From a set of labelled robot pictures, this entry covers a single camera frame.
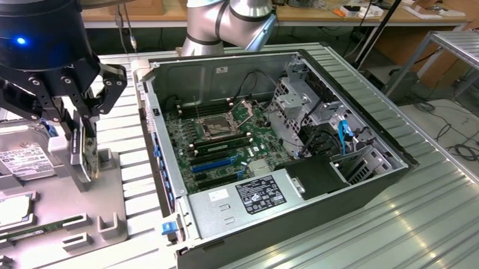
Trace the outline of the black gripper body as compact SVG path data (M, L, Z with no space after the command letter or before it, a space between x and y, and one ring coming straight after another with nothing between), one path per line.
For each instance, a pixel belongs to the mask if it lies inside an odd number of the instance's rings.
M83 96L92 97L100 68L79 1L2 1L2 94L32 93L28 74L38 72L54 93L66 96L56 78L63 68Z

